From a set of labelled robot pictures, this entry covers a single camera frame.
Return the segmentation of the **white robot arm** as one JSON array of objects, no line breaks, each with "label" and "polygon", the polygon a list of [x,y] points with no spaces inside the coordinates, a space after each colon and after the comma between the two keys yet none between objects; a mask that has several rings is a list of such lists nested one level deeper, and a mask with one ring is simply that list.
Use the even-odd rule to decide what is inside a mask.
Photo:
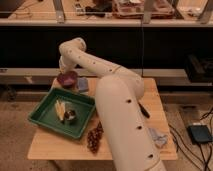
[{"label": "white robot arm", "polygon": [[86,52],[86,43],[75,38],[59,45],[60,69],[79,65],[99,80],[95,104],[117,171],[166,171],[142,116],[139,100],[143,78],[115,63]]}]

